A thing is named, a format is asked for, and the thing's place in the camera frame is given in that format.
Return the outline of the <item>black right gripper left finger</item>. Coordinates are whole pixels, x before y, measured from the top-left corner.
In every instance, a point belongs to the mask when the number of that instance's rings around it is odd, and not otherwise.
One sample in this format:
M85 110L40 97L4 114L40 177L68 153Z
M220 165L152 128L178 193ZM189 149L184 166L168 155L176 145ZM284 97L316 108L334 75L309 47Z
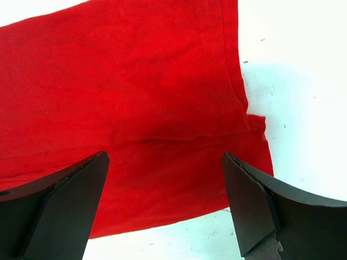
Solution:
M101 151L1 191L1 259L82 259L109 163Z

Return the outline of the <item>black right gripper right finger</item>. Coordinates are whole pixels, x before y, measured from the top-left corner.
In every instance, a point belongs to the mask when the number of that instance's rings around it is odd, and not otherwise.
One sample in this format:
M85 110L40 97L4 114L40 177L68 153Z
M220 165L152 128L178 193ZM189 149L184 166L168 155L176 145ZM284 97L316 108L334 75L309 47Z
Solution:
M267 175L230 153L224 183L244 259L346 259L346 202Z

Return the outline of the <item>red t-shirt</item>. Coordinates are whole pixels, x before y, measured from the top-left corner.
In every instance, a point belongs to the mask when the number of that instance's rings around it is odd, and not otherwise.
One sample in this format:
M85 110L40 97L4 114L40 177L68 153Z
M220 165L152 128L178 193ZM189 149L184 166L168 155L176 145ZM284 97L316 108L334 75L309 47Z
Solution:
M225 152L273 174L247 109L237 1L88 1L1 27L1 189L107 152L92 238L226 208Z

